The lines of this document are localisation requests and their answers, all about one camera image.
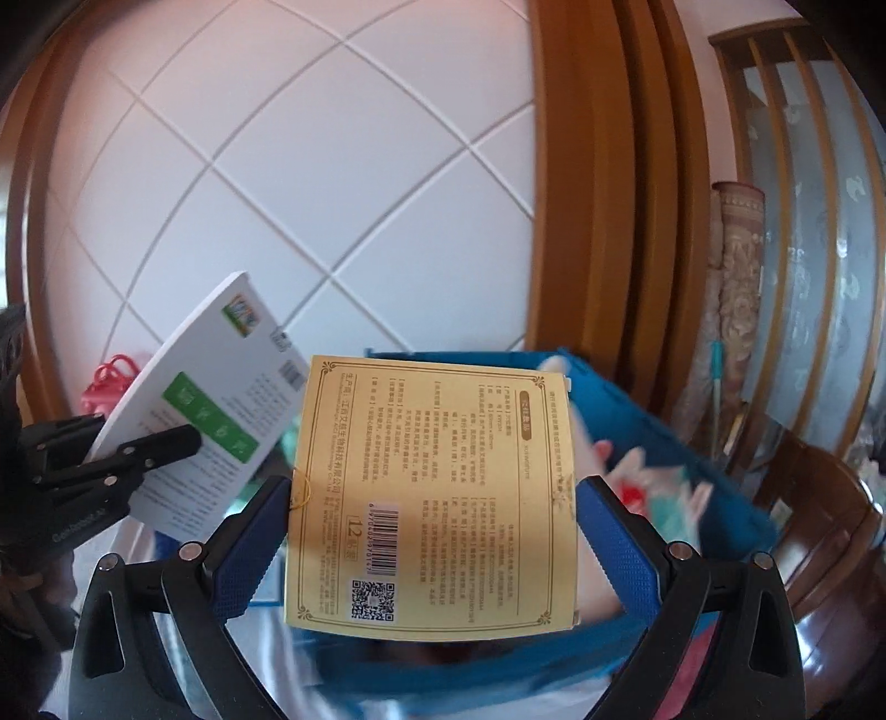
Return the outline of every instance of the tile grout line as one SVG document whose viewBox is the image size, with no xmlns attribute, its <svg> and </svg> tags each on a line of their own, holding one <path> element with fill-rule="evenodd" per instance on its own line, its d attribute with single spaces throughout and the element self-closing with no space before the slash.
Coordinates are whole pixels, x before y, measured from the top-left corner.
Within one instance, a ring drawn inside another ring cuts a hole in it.
<svg viewBox="0 0 886 720">
<path fill-rule="evenodd" d="M 140 323 L 142 324 L 142 327 L 148 332 L 148 334 L 151 335 L 151 337 L 152 337 L 155 341 L 157 341 L 157 343 L 158 343 L 159 345 L 162 345 L 162 344 L 163 344 L 163 340 L 161 340 L 161 339 L 160 339 L 160 336 L 159 336 L 156 332 L 154 332 L 154 329 L 148 324 L 148 321 L 145 320 L 145 319 L 139 314 L 138 310 L 136 310 L 134 307 L 132 307 L 132 303 L 130 303 L 129 301 L 126 301 L 126 308 L 127 308 L 127 310 L 129 310 L 129 312 L 131 312 L 131 313 L 136 317 L 136 320 L 138 320 L 138 322 L 140 322 Z"/>
<path fill-rule="evenodd" d="M 120 125 L 123 124 L 123 121 L 129 117 L 129 114 L 132 112 L 132 108 L 136 106 L 137 95 L 126 85 L 117 75 L 108 71 L 108 74 L 111 76 L 112 80 L 116 81 L 129 95 L 132 97 L 132 102 L 129 103 L 129 107 L 126 108 L 126 112 L 120 116 L 120 119 L 117 120 L 117 123 L 113 126 L 111 132 L 108 133 L 108 137 L 105 138 L 102 146 L 98 148 L 98 152 L 96 153 L 95 158 L 93 158 L 92 162 L 89 164 L 89 169 L 83 175 L 83 182 L 80 183 L 80 187 L 77 189 L 77 192 L 74 194 L 74 198 L 71 200 L 71 209 L 70 213 L 73 214 L 77 205 L 80 203 L 80 197 L 83 195 L 83 191 L 86 189 L 86 184 L 89 182 L 89 178 L 92 176 L 93 170 L 96 169 L 96 165 L 98 161 L 101 159 L 102 155 L 105 153 L 105 149 L 111 143 L 113 137 L 117 134 L 117 130 L 120 129 Z"/>
<path fill-rule="evenodd" d="M 72 233 L 74 232 L 74 227 L 71 225 L 70 218 L 66 218 L 66 220 L 65 220 L 65 225 L 61 229 L 61 233 L 58 236 L 58 240 L 56 240 L 56 246 L 52 249 L 52 252 L 50 253 L 49 261 L 45 262 L 43 264 L 43 282 L 40 284 L 40 292 L 43 294 L 46 294 L 47 290 L 49 288 L 50 274 L 52 273 L 52 268 L 55 267 L 56 257 L 58 256 L 58 253 L 61 250 L 62 244 L 64 243 L 65 233 L 67 233 L 68 231 L 71 231 Z M 46 240 L 45 230 L 44 230 L 43 235 L 44 235 L 43 239 Z"/>
<path fill-rule="evenodd" d="M 518 18 L 523 18 L 526 22 L 529 22 L 529 18 L 527 18 L 521 11 L 519 11 L 516 7 L 514 7 L 508 0 L 501 0 L 501 4 L 506 8 L 511 10 Z"/>
<path fill-rule="evenodd" d="M 310 60 L 306 65 L 304 65 L 301 69 L 299 69 L 299 70 L 298 70 L 296 73 L 294 73 L 291 77 L 287 78 L 287 79 L 286 79 L 286 80 L 280 85 L 279 88 L 277 88 L 276 90 L 274 90 L 274 91 L 273 91 L 273 92 L 272 92 L 267 98 L 265 98 L 265 99 L 264 99 L 264 100 L 263 100 L 263 101 L 262 101 L 262 102 L 261 102 L 261 103 L 260 103 L 260 104 L 259 104 L 259 105 L 258 105 L 258 106 L 257 106 L 252 112 L 251 112 L 251 113 L 249 113 L 249 115 L 245 118 L 245 120 L 243 120 L 243 122 L 241 122 L 239 125 L 237 125 L 236 128 L 234 128 L 233 132 L 231 132 L 231 134 L 228 136 L 228 139 L 226 139 L 226 140 L 225 140 L 225 141 L 219 146 L 218 150 L 216 150 L 216 151 L 213 153 L 213 156 L 212 156 L 212 157 L 213 157 L 213 162 L 214 162 L 215 160 L 218 160 L 219 157 L 221 157 L 222 153 L 223 153 L 225 150 L 228 149 L 228 147 L 231 145 L 231 143 L 233 143 L 234 140 L 237 139 L 237 136 L 238 136 L 241 132 L 243 132 L 243 130 L 246 128 L 246 126 L 249 125 L 249 123 L 252 122 L 252 121 L 253 121 L 253 120 L 259 115 L 259 113 L 260 113 L 262 110 L 264 110 L 268 105 L 270 105 L 271 102 L 272 102 L 274 99 L 276 99 L 279 95 L 281 95 L 281 94 L 284 92 L 284 90 L 286 90 L 290 85 L 292 85 L 296 80 L 298 80 L 298 79 L 299 79 L 299 78 L 300 78 L 300 77 L 301 77 L 301 76 L 302 76 L 307 70 L 309 70 L 311 67 L 313 67 L 314 65 L 316 65 L 320 60 L 322 60 L 323 58 L 325 58 L 325 57 L 326 57 L 327 55 L 329 55 L 332 51 L 334 51 L 334 50 L 336 50 L 337 48 L 341 47 L 341 46 L 345 43 L 345 41 L 346 41 L 347 38 L 353 37 L 353 36 L 356 35 L 357 33 L 362 32 L 362 31 L 365 30 L 367 27 L 373 25 L 374 23 L 378 22 L 379 20 L 383 20 L 384 18 L 388 17 L 389 15 L 393 15 L 396 11 L 400 10 L 401 8 L 404 8 L 404 7 L 406 7 L 407 5 L 411 5 L 412 3 L 417 2 L 417 0 L 407 0 L 407 2 L 405 2 L 405 3 L 403 3 L 403 4 L 400 4 L 400 5 L 397 5 L 397 7 L 392 8 L 390 11 L 385 12 L 385 13 L 379 15 L 378 17 L 374 18 L 373 20 L 370 20 L 369 22 L 366 22 L 366 23 L 364 23 L 363 25 L 359 26 L 356 30 L 354 30 L 354 31 L 353 31 L 352 33 L 350 33 L 349 35 L 339 35 L 339 34 L 336 33 L 334 30 L 332 30 L 332 29 L 330 29 L 330 28 L 328 28 L 328 27 L 325 27 L 323 24 L 317 22 L 317 21 L 314 20 L 313 18 L 308 17 L 307 15 L 302 14 L 301 12 L 298 12 L 298 11 L 293 10 L 291 7 L 287 7 L 286 5 L 280 4 L 280 3 L 277 2 L 276 0 L 268 0 L 268 1 L 269 1 L 270 3 L 276 5 L 276 6 L 277 6 L 278 8 L 280 8 L 281 10 L 285 10 L 285 11 L 287 11 L 288 13 L 290 13 L 291 15 L 294 15 L 295 17 L 297 17 L 297 18 L 299 18 L 299 19 L 301 19 L 301 20 L 304 20 L 308 25 L 311 25 L 312 27 L 316 27 L 316 28 L 317 28 L 318 30 L 320 30 L 321 32 L 324 32 L 326 35 L 328 35 L 329 37 L 331 37 L 331 38 L 335 41 L 335 43 L 333 43 L 332 45 L 330 45 L 330 47 L 328 47 L 326 50 L 324 50 L 323 52 L 321 52 L 321 53 L 320 53 L 319 55 L 317 55 L 315 58 L 313 58 L 312 60 Z"/>
<path fill-rule="evenodd" d="M 120 290 L 117 289 L 117 286 L 105 274 L 105 271 L 102 270 L 98 266 L 96 259 L 92 256 L 92 253 L 87 249 L 87 247 L 85 245 L 83 245 L 83 241 L 80 239 L 80 236 L 76 233 L 74 228 L 71 228 L 70 230 L 71 230 L 71 234 L 74 236 L 74 242 L 77 243 L 78 246 L 80 246 L 80 249 L 89 258 L 89 261 L 92 263 L 92 266 L 98 271 L 98 274 L 102 276 L 102 279 L 108 284 L 108 286 L 111 288 L 112 292 L 120 299 L 120 302 L 126 302 L 126 298 L 123 297 L 123 294 L 120 292 Z"/>
<path fill-rule="evenodd" d="M 390 340 L 399 345 L 403 350 L 411 352 L 409 343 L 407 343 L 404 338 L 401 338 L 400 334 L 395 332 L 393 328 L 388 327 L 387 323 L 377 317 L 375 313 L 370 312 L 369 308 L 363 305 L 346 286 L 339 283 L 337 278 L 330 276 L 330 284 L 333 287 L 336 287 L 371 323 L 373 323 L 373 325 L 375 325 L 383 334 L 387 335 Z"/>
<path fill-rule="evenodd" d="M 449 170 L 450 167 L 452 167 L 458 160 L 460 160 L 463 155 L 466 154 L 468 154 L 468 148 L 458 148 L 454 153 L 448 155 L 427 175 L 422 177 L 417 183 L 415 183 L 406 192 L 404 192 L 398 200 L 395 200 L 392 205 L 387 208 L 378 217 L 378 219 L 373 222 L 369 226 L 369 228 L 367 228 L 360 235 L 360 237 L 358 237 L 357 240 L 355 240 L 351 244 L 351 246 L 341 255 L 341 257 L 335 262 L 335 264 L 332 265 L 329 274 L 331 276 L 336 276 L 340 271 L 342 271 L 349 263 L 349 261 L 354 257 L 355 253 L 357 253 L 362 247 L 368 245 L 368 243 L 372 239 L 374 239 L 379 232 L 381 232 L 385 227 L 392 223 L 401 213 L 403 213 L 407 209 L 407 207 L 409 207 L 415 197 L 419 195 L 424 190 L 424 188 L 428 187 L 439 176 Z"/>
<path fill-rule="evenodd" d="M 323 278 L 323 281 L 320 282 L 317 287 L 315 287 L 304 300 L 302 300 L 295 309 L 289 314 L 289 316 L 281 323 L 281 326 L 285 329 L 288 328 L 298 320 L 304 312 L 309 308 L 311 301 L 313 301 L 317 295 L 327 286 L 333 287 L 339 290 L 346 299 L 357 308 L 357 311 L 366 317 L 383 335 L 386 335 L 388 340 L 393 342 L 394 345 L 400 347 L 400 349 L 404 351 L 409 351 L 409 344 L 403 340 L 398 333 L 396 333 L 393 329 L 387 326 L 386 323 L 382 322 L 379 318 L 377 318 L 373 313 L 369 312 L 369 310 L 363 306 L 352 294 L 351 292 L 344 286 L 342 286 L 332 275 L 328 275 Z"/>
<path fill-rule="evenodd" d="M 222 7 L 222 8 L 221 8 L 221 9 L 220 9 L 215 15 L 213 15 L 209 20 L 207 20 L 205 23 L 203 23 L 203 25 L 201 25 L 201 26 L 198 27 L 196 30 L 194 30 L 194 32 L 191 33 L 191 34 L 188 36 L 188 38 L 187 38 L 187 39 L 186 39 L 181 45 L 179 45 L 178 49 L 177 49 L 177 50 L 176 50 L 176 51 L 175 51 L 175 52 L 174 52 L 174 53 L 173 53 L 173 54 L 172 54 L 172 55 L 171 55 L 171 56 L 170 56 L 170 57 L 169 57 L 169 58 L 168 58 L 168 59 L 167 59 L 167 60 L 166 60 L 166 61 L 165 61 L 165 62 L 164 62 L 159 68 L 158 68 L 158 70 L 157 70 L 157 71 L 151 76 L 151 78 L 148 80 L 148 82 L 146 82 L 146 83 L 144 84 L 143 88 L 140 89 L 140 90 L 137 92 L 137 94 L 138 94 L 139 96 L 141 96 L 143 92 L 146 92 L 146 91 L 148 90 L 148 88 L 151 87 L 151 84 L 152 84 L 155 80 L 157 80 L 157 78 L 160 76 L 160 74 L 161 74 L 164 70 L 166 70 L 167 67 L 169 67 L 169 66 L 172 64 L 172 61 L 173 61 L 173 60 L 175 60 L 179 55 L 182 54 L 182 51 L 183 51 L 186 47 L 188 47 L 188 45 L 190 45 L 190 44 L 191 44 L 191 43 L 197 38 L 198 35 L 200 35 L 204 30 L 206 30 L 207 27 L 209 27 L 209 26 L 212 25 L 216 20 L 218 20 L 218 19 L 219 19 L 219 18 L 220 18 L 225 12 L 227 12 L 228 10 L 230 10 L 230 8 L 233 7 L 234 4 L 236 4 L 238 1 L 239 1 L 239 0 L 229 0 L 228 3 L 225 4 L 225 6 Z"/>
<path fill-rule="evenodd" d="M 393 8 L 385 10 L 380 15 L 377 15 L 376 17 L 372 18 L 371 20 L 367 20 L 362 25 L 358 26 L 354 30 L 351 30 L 351 32 L 342 35 L 337 30 L 334 30 L 332 27 L 327 27 L 326 25 L 324 25 L 320 20 L 317 20 L 316 18 L 312 18 L 310 15 L 306 15 L 301 10 L 296 10 L 294 7 L 290 7 L 289 5 L 285 5 L 285 4 L 281 3 L 280 0 L 268 0 L 268 1 L 270 3 L 273 3 L 274 5 L 276 5 L 277 7 L 279 7 L 281 10 L 286 10 L 287 12 L 291 13 L 292 15 L 295 15 L 297 18 L 300 18 L 301 20 L 304 20 L 306 23 L 313 25 L 318 30 L 322 30 L 327 35 L 331 35 L 336 40 L 338 40 L 340 43 L 345 40 L 349 40 L 350 38 L 354 37 L 355 35 L 358 35 L 359 33 L 363 32 L 363 30 L 375 25 L 380 20 L 384 20 L 385 18 L 391 17 L 395 12 L 402 10 L 403 8 L 408 7 L 409 5 L 412 5 L 412 4 L 415 4 L 418 2 L 418 0 L 406 0 L 406 2 L 400 3 L 399 5 L 395 5 Z"/>
<path fill-rule="evenodd" d="M 364 52 L 360 48 L 351 45 L 347 40 L 342 43 L 348 50 L 350 50 L 354 55 L 358 58 L 362 58 L 371 66 L 373 66 L 379 73 L 384 75 L 388 80 L 393 82 L 400 91 L 405 93 L 408 97 L 412 98 L 419 106 L 424 108 L 424 111 L 428 113 L 432 118 L 437 120 L 444 129 L 448 130 L 448 132 L 455 137 L 460 143 L 462 143 L 469 151 L 470 154 L 474 156 L 474 159 L 480 164 L 480 166 L 489 174 L 489 176 L 507 193 L 507 195 L 517 204 L 517 207 L 532 220 L 532 213 L 527 212 L 527 208 L 525 203 L 514 194 L 514 192 L 510 189 L 510 187 L 506 184 L 502 184 L 501 179 L 499 178 L 498 171 L 493 170 L 489 163 L 486 161 L 486 158 L 482 157 L 477 153 L 474 149 L 471 141 L 465 136 L 454 123 L 450 122 L 446 116 L 439 112 L 431 102 L 423 98 L 416 90 L 411 88 L 408 83 L 399 78 L 393 71 L 389 70 L 387 67 L 383 66 L 380 62 L 372 58 L 368 53 Z"/>
<path fill-rule="evenodd" d="M 270 95 L 268 95 L 264 100 L 262 100 L 258 104 L 258 106 L 246 116 L 245 120 L 243 120 L 243 122 L 241 122 L 239 125 L 237 125 L 234 128 L 234 130 L 231 132 L 231 134 L 228 136 L 228 138 L 221 145 L 219 145 L 218 150 L 216 150 L 214 153 L 212 153 L 212 161 L 215 162 L 216 160 L 218 160 L 222 156 L 222 153 L 224 153 L 224 151 L 226 151 L 230 147 L 230 145 L 234 142 L 234 140 L 237 139 L 237 136 L 239 136 L 240 133 L 246 129 L 246 126 L 249 125 L 250 122 L 255 120 L 255 118 L 258 117 L 259 113 L 261 113 L 262 110 L 264 110 L 275 99 L 277 99 L 280 95 L 282 95 L 284 90 L 286 90 L 290 85 L 292 85 L 296 80 L 298 80 L 307 70 L 311 69 L 314 65 L 316 65 L 318 62 L 320 62 L 320 60 L 322 60 L 327 55 L 329 55 L 337 47 L 340 47 L 341 44 L 342 44 L 341 42 L 337 42 L 337 43 L 333 43 L 332 45 L 330 45 L 326 50 L 321 52 L 319 55 L 317 55 L 315 58 L 313 58 L 310 62 L 308 62 L 306 65 L 304 65 L 302 68 L 300 68 L 294 74 L 292 74 L 289 78 L 287 78 L 276 90 L 271 92 Z"/>
<path fill-rule="evenodd" d="M 145 252 L 141 261 L 138 263 L 138 267 L 136 268 L 136 272 L 133 275 L 132 280 L 129 283 L 129 287 L 127 288 L 126 295 L 123 299 L 124 304 L 122 306 L 120 306 L 120 311 L 117 313 L 117 317 L 115 318 L 113 325 L 111 326 L 111 332 L 108 335 L 107 341 L 105 342 L 105 349 L 102 353 L 102 357 L 105 357 L 107 355 L 108 346 L 111 343 L 111 338 L 113 337 L 114 332 L 117 330 L 117 325 L 120 323 L 120 318 L 123 315 L 123 307 L 125 307 L 126 305 L 129 304 L 129 298 L 132 295 L 132 291 L 135 289 L 136 283 L 138 282 L 138 279 L 141 277 L 145 266 L 148 264 L 148 261 L 151 259 L 151 255 L 153 254 L 154 249 L 157 247 L 157 245 L 160 241 L 160 238 L 163 237 L 163 233 L 166 232 L 167 228 L 169 227 L 169 224 L 172 222 L 173 218 L 177 215 L 179 209 L 184 204 L 184 201 L 190 197 L 191 192 L 197 186 L 197 183 L 206 174 L 206 172 L 209 168 L 210 168 L 210 166 L 208 164 L 205 165 L 203 167 L 203 169 L 197 173 L 196 177 L 194 177 L 194 179 L 190 181 L 190 184 L 188 185 L 187 188 L 185 188 L 185 191 L 182 193 L 182 197 L 180 197 L 178 199 L 178 201 L 173 206 L 172 210 L 170 210 L 169 214 L 167 215 L 166 220 L 163 221 L 163 224 L 160 226 L 160 229 L 158 230 L 157 234 L 154 236 L 154 239 L 151 241 L 151 244 L 148 246 L 147 251 Z"/>
<path fill-rule="evenodd" d="M 204 163 L 212 164 L 212 158 L 204 153 L 200 148 L 194 145 L 185 135 L 182 133 L 175 125 L 172 124 L 169 120 L 167 120 L 163 115 L 161 115 L 156 109 L 154 109 L 144 98 L 140 95 L 135 95 L 135 105 L 140 106 L 145 112 L 147 112 L 154 120 L 159 122 L 164 128 L 169 130 L 174 136 L 175 139 L 178 140 L 183 145 L 186 145 L 188 150 L 197 155 Z"/>
<path fill-rule="evenodd" d="M 289 312 L 289 315 L 287 315 L 284 321 L 281 323 L 281 326 L 283 328 L 289 327 L 295 320 L 295 318 L 302 313 L 305 307 L 307 307 L 308 303 L 310 303 L 318 294 L 320 294 L 320 291 L 323 290 L 324 287 L 330 284 L 331 280 L 332 278 L 329 275 L 324 275 L 322 278 L 320 278 L 320 282 L 311 288 L 311 291 L 307 295 L 305 295 L 304 298 L 301 299 L 301 302 L 296 303 L 295 307 Z"/>
<path fill-rule="evenodd" d="M 483 132 L 481 132 L 473 140 L 470 141 L 469 145 L 482 145 L 486 140 L 490 138 L 490 136 L 494 132 L 503 129 L 505 125 L 508 125 L 511 121 L 516 120 L 519 115 L 523 114 L 534 105 L 535 98 L 533 98 L 532 100 L 526 100 L 526 102 L 524 102 L 521 106 L 515 107 L 513 110 L 496 120 L 488 128 L 483 130 Z"/>
<path fill-rule="evenodd" d="M 526 340 L 526 333 L 523 333 L 522 335 L 520 335 L 520 337 L 518 337 L 510 345 L 508 345 L 507 352 L 509 352 L 509 353 L 517 352 L 517 350 L 515 350 L 515 348 L 517 347 L 517 345 L 519 345 L 521 342 L 524 342 L 525 340 Z"/>
<path fill-rule="evenodd" d="M 322 275 L 326 276 L 330 274 L 330 271 L 326 269 L 326 266 L 323 264 L 323 261 L 314 255 L 313 252 L 307 247 L 303 247 L 295 238 L 291 238 L 289 233 L 286 232 L 283 227 L 272 217 L 270 217 L 264 210 L 262 210 L 258 204 L 249 197 L 243 190 L 241 190 L 237 184 L 225 175 L 224 171 L 221 168 L 217 168 L 215 165 L 210 164 L 210 169 L 215 173 L 218 178 L 225 183 L 231 192 L 237 195 L 244 204 L 252 210 L 261 220 L 264 222 L 271 230 L 273 230 L 277 235 L 280 236 L 286 245 L 288 245 L 292 250 L 296 253 L 300 254 L 305 260 L 308 261 L 311 265 L 314 266 L 315 270 L 318 270 Z"/>
</svg>

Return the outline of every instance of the green label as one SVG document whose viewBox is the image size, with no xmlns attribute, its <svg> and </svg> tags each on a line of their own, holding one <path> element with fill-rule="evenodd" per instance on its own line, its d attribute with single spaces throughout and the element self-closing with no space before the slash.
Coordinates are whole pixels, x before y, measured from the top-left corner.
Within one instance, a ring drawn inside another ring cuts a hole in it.
<svg viewBox="0 0 886 720">
<path fill-rule="evenodd" d="M 163 399 L 241 463 L 248 462 L 259 447 L 255 438 L 229 418 L 185 373 L 175 376 Z"/>
</svg>

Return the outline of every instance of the string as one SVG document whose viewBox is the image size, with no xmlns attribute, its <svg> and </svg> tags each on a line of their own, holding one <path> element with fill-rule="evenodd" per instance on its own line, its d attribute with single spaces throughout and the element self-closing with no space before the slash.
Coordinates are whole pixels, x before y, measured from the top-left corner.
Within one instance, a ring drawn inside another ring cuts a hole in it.
<svg viewBox="0 0 886 720">
<path fill-rule="evenodd" d="M 311 499 L 311 481 L 308 479 L 307 475 L 302 473 L 297 467 L 292 468 L 292 486 L 295 486 L 295 483 L 298 481 L 299 477 L 304 480 L 304 497 L 298 503 L 290 503 L 290 510 L 298 510 L 305 505 L 307 505 L 307 501 Z"/>
</svg>

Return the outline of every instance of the red object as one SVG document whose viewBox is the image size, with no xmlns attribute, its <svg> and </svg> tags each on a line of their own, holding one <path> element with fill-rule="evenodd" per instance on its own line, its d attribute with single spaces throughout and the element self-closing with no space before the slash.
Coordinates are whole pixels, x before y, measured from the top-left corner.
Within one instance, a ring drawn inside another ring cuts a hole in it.
<svg viewBox="0 0 886 720">
<path fill-rule="evenodd" d="M 646 491 L 643 488 L 623 482 L 618 490 L 618 499 L 629 513 L 642 515 L 644 518 L 649 517 L 646 511 Z"/>
<path fill-rule="evenodd" d="M 658 707 L 655 720 L 671 720 L 683 710 L 689 694 L 692 692 L 693 686 L 696 684 L 698 673 L 702 671 L 704 659 L 708 656 L 708 650 L 711 647 L 711 641 L 714 639 L 714 630 L 716 625 L 712 625 L 703 633 L 693 638 L 687 648 L 680 669 L 677 670 L 677 677 L 673 679 L 671 687 L 662 700 L 662 704 Z"/>
<path fill-rule="evenodd" d="M 99 365 L 92 376 L 92 383 L 80 396 L 83 414 L 100 413 L 107 418 L 139 372 L 136 361 L 128 355 L 115 355 L 107 363 Z"/>
</svg>

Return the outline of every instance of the yellow product card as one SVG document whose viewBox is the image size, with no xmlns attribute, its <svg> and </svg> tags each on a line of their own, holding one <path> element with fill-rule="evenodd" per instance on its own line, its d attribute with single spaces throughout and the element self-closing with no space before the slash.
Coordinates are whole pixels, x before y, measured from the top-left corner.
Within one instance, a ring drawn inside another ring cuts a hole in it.
<svg viewBox="0 0 886 720">
<path fill-rule="evenodd" d="M 568 403 L 559 373 L 315 356 L 286 621 L 420 641 L 571 628 Z"/>
</svg>

